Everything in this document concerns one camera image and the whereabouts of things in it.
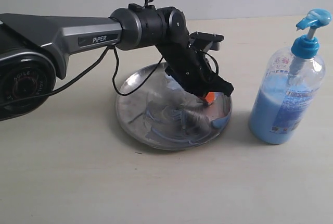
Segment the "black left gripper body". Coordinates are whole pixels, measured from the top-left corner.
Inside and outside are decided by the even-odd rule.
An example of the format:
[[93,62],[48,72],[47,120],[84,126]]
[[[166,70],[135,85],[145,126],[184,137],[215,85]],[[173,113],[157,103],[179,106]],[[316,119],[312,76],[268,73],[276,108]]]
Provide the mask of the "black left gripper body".
[[230,97],[233,85],[219,76],[217,60],[193,45],[159,44],[156,46],[167,63],[165,72],[186,92],[204,98],[210,92]]

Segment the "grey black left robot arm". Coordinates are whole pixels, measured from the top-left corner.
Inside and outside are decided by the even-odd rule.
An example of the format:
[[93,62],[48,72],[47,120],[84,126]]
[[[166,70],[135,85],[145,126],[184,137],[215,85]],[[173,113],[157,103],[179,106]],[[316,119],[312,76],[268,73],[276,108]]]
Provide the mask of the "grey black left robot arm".
[[129,4],[110,17],[1,14],[1,120],[28,114],[58,93],[69,57],[103,48],[129,51],[154,46],[165,72],[188,93],[207,99],[211,92],[230,96],[231,83],[207,61],[223,36],[189,33],[175,7]]

